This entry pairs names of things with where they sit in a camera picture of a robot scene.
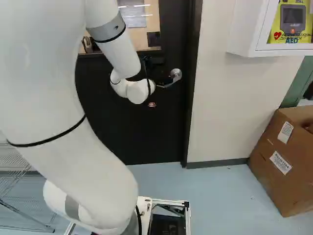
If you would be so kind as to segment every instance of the sticker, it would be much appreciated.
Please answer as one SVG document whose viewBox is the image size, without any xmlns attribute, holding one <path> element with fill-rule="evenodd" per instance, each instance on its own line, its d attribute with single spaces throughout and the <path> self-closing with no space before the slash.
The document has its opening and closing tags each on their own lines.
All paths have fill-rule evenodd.
<svg viewBox="0 0 313 235">
<path fill-rule="evenodd" d="M 275 33 L 274 33 L 274 38 L 275 38 L 275 40 L 279 39 L 280 36 L 282 36 L 282 33 L 281 33 L 281 32 L 275 32 Z"/>
<path fill-rule="evenodd" d="M 286 121 L 285 124 L 283 125 L 281 131 L 279 132 L 277 138 L 281 142 L 287 144 L 292 131 L 293 131 L 293 125 L 291 125 L 289 122 Z"/>
<path fill-rule="evenodd" d="M 289 165 L 289 163 L 286 162 L 277 151 L 275 151 L 269 159 L 284 175 L 286 175 L 292 169 L 292 166 Z"/>
</svg>

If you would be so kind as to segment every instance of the white cabinet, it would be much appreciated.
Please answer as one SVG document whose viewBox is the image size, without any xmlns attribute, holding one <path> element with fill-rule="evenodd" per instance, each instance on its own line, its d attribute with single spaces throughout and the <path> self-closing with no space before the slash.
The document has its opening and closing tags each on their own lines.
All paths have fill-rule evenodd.
<svg viewBox="0 0 313 235">
<path fill-rule="evenodd" d="M 313 55 L 313 0 L 236 0 L 227 52 Z"/>
</svg>

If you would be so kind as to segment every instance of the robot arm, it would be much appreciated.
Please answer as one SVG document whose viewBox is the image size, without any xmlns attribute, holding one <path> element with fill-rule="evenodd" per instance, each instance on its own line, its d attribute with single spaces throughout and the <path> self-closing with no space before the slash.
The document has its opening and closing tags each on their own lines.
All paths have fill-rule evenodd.
<svg viewBox="0 0 313 235">
<path fill-rule="evenodd" d="M 3 0 L 0 9 L 1 130 L 48 179 L 50 208 L 97 234 L 121 234 L 134 213 L 137 183 L 93 133 L 74 82 L 87 26 L 114 67 L 117 94 L 133 103 L 146 99 L 147 80 L 126 80 L 140 61 L 115 0 Z"/>
<path fill-rule="evenodd" d="M 141 104 L 152 94 L 152 80 L 130 82 L 127 78 L 140 72 L 141 65 L 115 0 L 86 0 L 86 25 L 89 34 L 113 66 L 110 81 L 115 92 L 134 104 Z"/>
</svg>

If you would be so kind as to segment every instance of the metal rack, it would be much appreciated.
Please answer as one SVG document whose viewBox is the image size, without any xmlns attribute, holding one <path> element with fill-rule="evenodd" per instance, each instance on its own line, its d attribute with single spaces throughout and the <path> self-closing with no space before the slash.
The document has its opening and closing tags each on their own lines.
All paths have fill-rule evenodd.
<svg viewBox="0 0 313 235">
<path fill-rule="evenodd" d="M 56 214 L 45 204 L 41 175 L 7 143 L 0 143 L 0 229 L 53 233 Z"/>
</svg>

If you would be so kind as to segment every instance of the black cable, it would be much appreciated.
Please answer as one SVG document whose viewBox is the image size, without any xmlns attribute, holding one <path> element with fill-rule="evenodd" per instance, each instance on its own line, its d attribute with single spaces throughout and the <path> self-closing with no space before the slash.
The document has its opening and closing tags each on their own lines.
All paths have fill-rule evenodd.
<svg viewBox="0 0 313 235">
<path fill-rule="evenodd" d="M 136 214 L 137 214 L 137 219 L 138 219 L 138 231 L 139 231 L 139 235 L 142 235 L 142 225 L 141 225 L 141 217 L 140 217 L 140 212 L 139 212 L 139 208 L 136 205 Z"/>
<path fill-rule="evenodd" d="M 48 143 L 48 142 L 51 142 L 51 141 L 54 141 L 58 138 L 61 138 L 62 136 L 65 136 L 67 135 L 68 133 L 72 132 L 73 130 L 75 130 L 80 124 L 83 123 L 83 121 L 85 120 L 86 118 L 86 115 L 83 116 L 82 119 L 80 119 L 80 121 L 78 123 L 76 123 L 74 126 L 72 126 L 71 128 L 69 128 L 68 130 L 56 135 L 56 136 L 53 136 L 51 138 L 48 138 L 48 139 L 45 139 L 43 141 L 39 141 L 39 142 L 34 142 L 34 143 L 23 143 L 23 144 L 17 144 L 17 143 L 11 143 L 9 140 L 6 140 L 10 145 L 12 145 L 13 147 L 17 147 L 17 148 L 27 148 L 27 147 L 34 147 L 34 146 L 37 146 L 37 145 L 41 145 L 41 144 L 44 144 L 44 143 Z"/>
<path fill-rule="evenodd" d="M 147 74 L 147 69 L 146 69 L 146 61 L 147 59 L 150 59 L 151 57 L 146 55 L 145 57 L 143 57 L 143 68 L 145 70 L 145 75 L 146 75 L 146 79 L 147 79 L 147 86 L 148 86 L 148 97 L 151 95 L 151 86 L 150 86 L 150 81 L 148 78 L 148 74 Z"/>
</svg>

